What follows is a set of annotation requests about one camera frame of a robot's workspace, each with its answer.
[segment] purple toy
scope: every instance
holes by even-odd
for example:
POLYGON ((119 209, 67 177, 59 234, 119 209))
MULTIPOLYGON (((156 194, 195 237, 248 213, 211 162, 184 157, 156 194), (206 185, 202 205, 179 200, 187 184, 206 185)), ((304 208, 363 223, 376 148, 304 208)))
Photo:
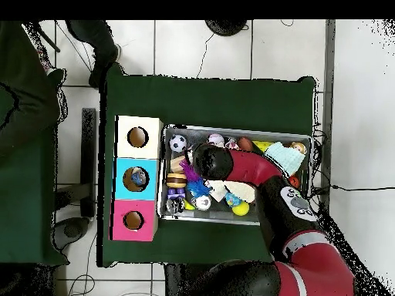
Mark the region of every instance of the purple toy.
POLYGON ((182 169, 184 170, 184 175, 187 177, 188 181, 195 182, 201 179, 201 177, 194 172, 194 168, 190 166, 185 159, 182 160, 179 164, 180 166, 182 166, 182 169))
POLYGON ((172 188, 170 187, 167 190, 167 199, 177 199, 178 197, 185 198, 185 189, 184 188, 172 188))
POLYGON ((175 188, 169 187, 169 189, 167 190, 167 195, 174 195, 175 193, 176 193, 176 189, 175 188))

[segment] red ball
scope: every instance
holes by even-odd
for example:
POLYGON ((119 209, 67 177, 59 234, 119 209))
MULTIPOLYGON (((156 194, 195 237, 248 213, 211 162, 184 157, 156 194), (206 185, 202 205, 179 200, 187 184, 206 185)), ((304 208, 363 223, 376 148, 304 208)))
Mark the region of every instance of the red ball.
POLYGON ((290 184, 294 186, 294 188, 299 188, 300 182, 297 177, 290 176, 290 178, 288 180, 289 180, 290 184))

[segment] shape sorter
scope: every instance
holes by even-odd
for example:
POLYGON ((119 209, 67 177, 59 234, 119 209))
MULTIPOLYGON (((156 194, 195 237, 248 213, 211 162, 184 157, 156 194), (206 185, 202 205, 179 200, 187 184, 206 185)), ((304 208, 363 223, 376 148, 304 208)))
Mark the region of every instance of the shape sorter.
POLYGON ((158 118, 116 116, 113 159, 112 241, 152 241, 157 230, 160 136, 158 118), (142 172, 143 184, 133 178, 142 172))

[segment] plush toy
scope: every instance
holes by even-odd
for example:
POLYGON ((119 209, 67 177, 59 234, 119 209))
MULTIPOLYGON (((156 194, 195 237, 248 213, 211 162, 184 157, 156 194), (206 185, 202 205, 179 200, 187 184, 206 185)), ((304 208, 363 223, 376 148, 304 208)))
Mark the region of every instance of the plush toy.
POLYGON ((264 156, 274 162, 289 178, 298 171, 305 155, 293 147, 284 147, 280 142, 272 144, 264 156))
POLYGON ((291 147, 295 150, 298 150, 301 154, 306 154, 307 149, 303 143, 300 142, 292 142, 291 147))
POLYGON ((228 192, 223 180, 206 180, 204 185, 210 188, 210 195, 217 202, 221 202, 222 199, 225 197, 226 193, 228 192))
POLYGON ((187 139, 182 135, 173 135, 169 141, 170 148, 174 152, 182 152, 187 149, 187 139))
POLYGON ((210 189, 203 184, 203 179, 188 181, 187 190, 192 194, 192 197, 209 196, 210 189))
POLYGON ((225 144, 225 147, 226 147, 227 149, 232 149, 232 150, 238 150, 238 149, 240 149, 240 147, 239 147, 238 144, 236 143, 236 140, 233 139, 233 138, 231 138, 231 137, 228 137, 228 141, 227 141, 227 143, 225 144))
POLYGON ((224 185, 229 192, 245 202, 251 203, 255 200, 255 188, 246 183, 226 180, 224 185))
POLYGON ((185 156, 178 156, 170 161, 170 169, 172 173, 184 173, 180 162, 185 160, 185 156))
POLYGON ((194 182, 201 179, 201 177, 194 172, 194 168, 188 164, 186 159, 182 160, 179 165, 184 171, 184 174, 187 177, 188 181, 194 182))

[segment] gray bin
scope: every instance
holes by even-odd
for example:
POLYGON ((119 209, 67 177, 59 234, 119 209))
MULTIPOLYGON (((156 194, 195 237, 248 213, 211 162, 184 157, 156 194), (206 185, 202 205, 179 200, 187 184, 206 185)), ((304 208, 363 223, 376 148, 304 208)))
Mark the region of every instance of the gray bin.
POLYGON ((313 141, 311 136, 297 135, 297 134, 284 134, 284 133, 268 133, 268 132, 256 132, 251 130, 240 130, 240 129, 221 129, 211 127, 197 127, 197 126, 186 126, 187 128, 177 128, 175 125, 167 125, 163 130, 162 146, 162 160, 160 164, 160 180, 158 185, 158 203, 157 208, 159 215, 163 219, 178 219, 178 220, 193 220, 193 221, 205 221, 213 223, 223 224, 249 224, 256 225, 258 222, 258 215, 256 208, 250 203, 250 211, 243 217, 239 217, 231 211, 231 208, 225 203, 218 203, 212 198, 210 209, 207 211, 202 210, 184 210, 182 213, 171 216, 166 209, 167 200, 167 185, 166 175, 171 173, 170 160, 182 155, 182 153, 174 154, 168 146, 170 138, 174 134, 184 136, 188 141, 188 146, 195 143, 204 143, 212 133, 221 134, 224 137, 233 137, 238 140, 242 136, 248 137, 250 140, 266 141, 266 142, 300 142, 303 143, 307 149, 305 159, 300 166, 296 176, 299 178, 301 183, 301 190, 305 194, 309 194, 311 185, 312 175, 312 154, 313 154, 313 141))

